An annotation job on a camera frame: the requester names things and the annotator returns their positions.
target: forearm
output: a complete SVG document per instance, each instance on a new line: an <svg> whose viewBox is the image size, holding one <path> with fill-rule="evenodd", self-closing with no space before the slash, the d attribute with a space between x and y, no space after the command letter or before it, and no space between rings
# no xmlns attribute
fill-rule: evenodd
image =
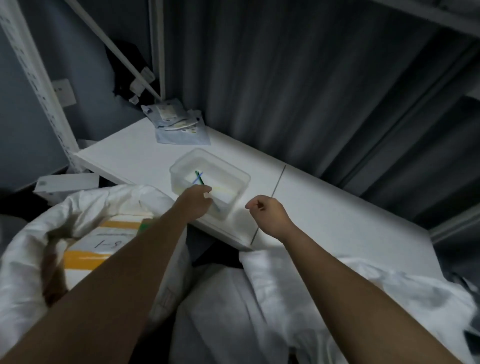
<svg viewBox="0 0 480 364"><path fill-rule="evenodd" d="M297 227L282 241L349 363L459 363L374 284Z"/></svg>
<svg viewBox="0 0 480 364"><path fill-rule="evenodd" d="M169 210L54 305L1 363L126 363L185 226Z"/></svg>

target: person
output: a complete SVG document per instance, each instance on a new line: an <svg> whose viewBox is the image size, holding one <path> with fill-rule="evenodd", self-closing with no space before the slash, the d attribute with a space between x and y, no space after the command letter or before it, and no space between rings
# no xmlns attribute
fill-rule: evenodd
<svg viewBox="0 0 480 364"><path fill-rule="evenodd" d="M211 188L185 190L172 208L56 303L1 364L127 363L187 223L203 216ZM349 363L459 363L381 289L330 255L274 198L245 207L283 243Z"/></svg>

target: stack of plastic packages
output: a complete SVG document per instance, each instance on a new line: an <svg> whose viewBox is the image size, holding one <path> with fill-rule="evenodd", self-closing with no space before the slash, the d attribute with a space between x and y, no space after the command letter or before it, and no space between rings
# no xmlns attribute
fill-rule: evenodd
<svg viewBox="0 0 480 364"><path fill-rule="evenodd" d="M178 99L143 106L155 126L156 141L162 144L209 146L207 128L199 110L185 111Z"/></svg>

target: left hand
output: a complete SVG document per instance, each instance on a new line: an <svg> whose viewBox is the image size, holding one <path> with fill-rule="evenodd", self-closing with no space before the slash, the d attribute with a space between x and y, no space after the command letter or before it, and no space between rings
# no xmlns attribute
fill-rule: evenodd
<svg viewBox="0 0 480 364"><path fill-rule="evenodd" d="M213 202L211 198L204 197L204 193L211 190L210 186L201 184L187 188L177 198L172 206L172 210L177 211L180 216L185 218L187 223L201 218Z"/></svg>

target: white table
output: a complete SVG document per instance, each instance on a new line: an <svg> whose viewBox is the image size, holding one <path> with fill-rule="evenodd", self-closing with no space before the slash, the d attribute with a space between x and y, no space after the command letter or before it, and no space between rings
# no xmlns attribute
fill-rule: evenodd
<svg viewBox="0 0 480 364"><path fill-rule="evenodd" d="M273 194L285 163L213 129L208 133L211 145L201 148L248 173L251 181L224 221L205 215L196 225L236 248L249 250L257 225L244 206L257 194ZM85 167L112 182L149 184L175 200L168 169L196 147L157 143L152 123L144 118L81 150L77 157Z"/></svg>
<svg viewBox="0 0 480 364"><path fill-rule="evenodd" d="M443 279L428 232L343 190L213 129L201 146L251 176L243 196L224 221L206 215L196 226L242 250L279 245L257 229L245 203L257 194L274 196L292 220L334 254L359 256L405 271ZM195 146L158 144L145 118L90 146L77 157L115 183L149 184L176 199L170 166Z"/></svg>

